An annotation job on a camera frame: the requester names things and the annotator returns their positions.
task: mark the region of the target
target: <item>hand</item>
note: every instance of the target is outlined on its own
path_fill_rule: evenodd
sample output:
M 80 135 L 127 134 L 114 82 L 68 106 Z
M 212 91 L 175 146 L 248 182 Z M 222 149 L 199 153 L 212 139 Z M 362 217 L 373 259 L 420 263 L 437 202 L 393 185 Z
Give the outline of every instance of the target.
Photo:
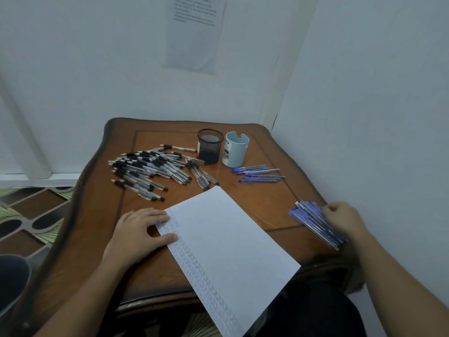
M 357 209 L 346 202 L 333 202 L 324 206 L 323 214 L 334 228 L 349 239 L 368 232 Z
M 118 267 L 129 268 L 153 250 L 175 242 L 176 234 L 169 233 L 157 238 L 147 233 L 147 228 L 158 222 L 170 220 L 164 210 L 146 208 L 123 215 L 115 226 L 114 234 L 103 254 Z

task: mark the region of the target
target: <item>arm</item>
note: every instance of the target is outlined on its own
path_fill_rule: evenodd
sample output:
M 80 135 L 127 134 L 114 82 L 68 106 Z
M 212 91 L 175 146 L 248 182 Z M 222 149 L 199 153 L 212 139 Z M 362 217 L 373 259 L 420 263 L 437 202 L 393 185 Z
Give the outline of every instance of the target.
M 325 206 L 323 213 L 353 243 L 388 336 L 449 336 L 449 309 L 380 245 L 356 209 L 336 202 Z
M 152 208 L 123 215 L 98 268 L 35 337 L 96 336 L 112 294 L 126 270 L 154 249 L 177 240 L 175 234 L 152 238 L 147 233 L 149 226 L 168 220 L 170 217 L 165 211 Z

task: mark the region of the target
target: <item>forearm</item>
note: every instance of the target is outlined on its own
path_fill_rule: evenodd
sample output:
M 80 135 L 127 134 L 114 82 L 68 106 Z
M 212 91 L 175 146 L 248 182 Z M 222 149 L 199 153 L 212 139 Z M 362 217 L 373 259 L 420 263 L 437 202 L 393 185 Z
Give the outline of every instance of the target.
M 42 327 L 35 337 L 96 336 L 106 308 L 126 268 L 103 260 L 87 282 Z
M 449 310 L 368 231 L 352 239 L 376 312 L 390 337 L 449 336 Z

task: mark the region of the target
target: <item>pile of pens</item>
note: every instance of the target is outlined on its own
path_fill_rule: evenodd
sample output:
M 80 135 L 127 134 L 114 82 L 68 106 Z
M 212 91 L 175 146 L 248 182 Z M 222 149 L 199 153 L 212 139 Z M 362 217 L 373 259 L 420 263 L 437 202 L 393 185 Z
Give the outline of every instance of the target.
M 246 177 L 241 178 L 239 182 L 241 183 L 254 183 L 254 182 L 263 182 L 263 183 L 276 183 L 285 178 L 282 175 L 261 175 L 266 174 L 268 172 L 278 172 L 279 168 L 270 169 L 266 165 L 255 165 L 252 167 L 239 167 L 233 168 L 232 172 L 236 175 L 246 175 Z
M 187 167 L 193 173 L 203 191 L 210 189 L 210 183 L 219 185 L 215 178 L 202 170 L 197 164 L 204 164 L 204 161 L 177 152 L 166 154 L 165 150 L 167 149 L 196 152 L 195 149 L 191 148 L 161 144 L 159 148 L 121 154 L 114 161 L 108 161 L 108 164 L 112 166 L 112 172 L 123 180 L 111 181 L 121 188 L 137 193 L 146 200 L 161 201 L 165 201 L 165 198 L 156 194 L 154 189 L 168 191 L 168 188 L 149 179 L 155 175 L 172 178 L 176 182 L 186 185 L 192 180 L 190 175 L 182 171 L 184 167 Z
M 315 202 L 300 201 L 295 202 L 295 205 L 296 207 L 289 211 L 289 215 L 303 223 L 329 246 L 338 250 L 343 243 L 347 242 L 346 237 L 330 225 L 320 206 Z

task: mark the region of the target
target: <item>left hand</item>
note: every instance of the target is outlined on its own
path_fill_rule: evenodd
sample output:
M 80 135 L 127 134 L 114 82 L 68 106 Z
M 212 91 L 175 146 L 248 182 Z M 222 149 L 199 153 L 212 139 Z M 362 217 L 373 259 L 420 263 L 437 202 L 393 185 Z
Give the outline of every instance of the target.
M 110 260 L 119 267 L 129 268 L 153 250 L 175 242 L 176 234 L 169 233 L 153 238 L 147 228 L 158 222 L 170 220 L 164 210 L 145 208 L 123 215 L 115 226 L 114 234 L 103 254 L 103 260 Z

